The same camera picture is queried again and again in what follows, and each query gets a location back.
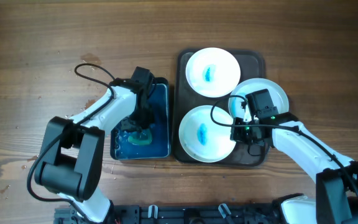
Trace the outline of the white plate bottom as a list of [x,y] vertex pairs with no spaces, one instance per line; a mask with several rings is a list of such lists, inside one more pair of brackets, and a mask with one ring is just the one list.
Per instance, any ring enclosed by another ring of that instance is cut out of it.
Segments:
[[193,159],[212,163],[225,159],[234,150],[231,129],[216,124],[233,122],[231,115],[219,107],[203,105],[193,108],[181,120],[178,137],[184,151]]

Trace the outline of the light blue plate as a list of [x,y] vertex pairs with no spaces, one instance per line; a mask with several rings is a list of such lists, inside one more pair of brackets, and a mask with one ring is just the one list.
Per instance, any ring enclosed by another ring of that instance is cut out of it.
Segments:
[[[232,91],[231,95],[239,95],[245,97],[249,93],[268,89],[273,105],[277,107],[278,114],[289,112],[290,104],[284,90],[275,82],[264,78],[251,78],[238,84]],[[249,107],[245,109],[241,107],[241,98],[230,98],[228,101],[229,113],[233,118],[243,118],[245,122],[250,122],[252,116]]]

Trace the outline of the green yellow sponge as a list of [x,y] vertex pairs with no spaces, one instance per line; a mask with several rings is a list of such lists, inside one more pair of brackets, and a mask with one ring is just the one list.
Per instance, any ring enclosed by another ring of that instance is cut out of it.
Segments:
[[152,143],[152,133],[150,129],[144,129],[130,133],[128,142],[136,146],[146,146]]

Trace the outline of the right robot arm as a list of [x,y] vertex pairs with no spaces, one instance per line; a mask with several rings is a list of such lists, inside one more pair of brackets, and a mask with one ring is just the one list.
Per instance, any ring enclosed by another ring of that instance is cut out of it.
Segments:
[[279,113],[268,90],[240,98],[245,118],[234,118],[231,139],[267,143],[295,161],[316,184],[316,197],[278,204],[283,223],[358,223],[358,161],[312,135],[291,113]]

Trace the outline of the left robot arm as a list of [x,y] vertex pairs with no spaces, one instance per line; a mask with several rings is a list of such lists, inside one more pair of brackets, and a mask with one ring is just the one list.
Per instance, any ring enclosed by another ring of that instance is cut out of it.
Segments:
[[86,223],[117,223],[114,205],[98,188],[105,137],[119,126],[128,133],[141,133],[154,121],[148,103],[154,75],[136,67],[130,78],[113,78],[95,105],[63,119],[54,117],[45,130],[40,154],[27,176],[33,198],[47,202],[32,189],[45,187],[68,202]]

